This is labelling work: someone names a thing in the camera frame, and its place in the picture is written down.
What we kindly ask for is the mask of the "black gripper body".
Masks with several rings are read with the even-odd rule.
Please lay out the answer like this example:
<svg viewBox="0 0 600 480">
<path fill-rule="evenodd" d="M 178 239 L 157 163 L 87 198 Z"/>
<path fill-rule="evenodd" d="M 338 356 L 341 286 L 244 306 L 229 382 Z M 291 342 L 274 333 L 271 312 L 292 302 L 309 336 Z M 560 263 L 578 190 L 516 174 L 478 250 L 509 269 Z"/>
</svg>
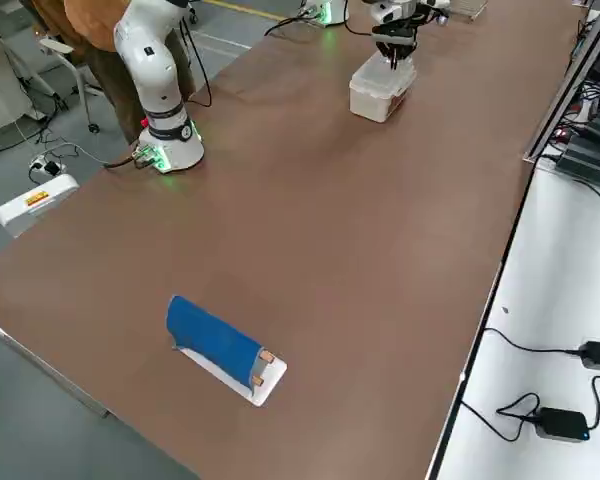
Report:
<svg viewBox="0 0 600 480">
<path fill-rule="evenodd" d="M 401 18 L 374 26 L 371 38 L 376 43 L 412 46 L 416 44 L 418 27 L 413 18 Z"/>
</svg>

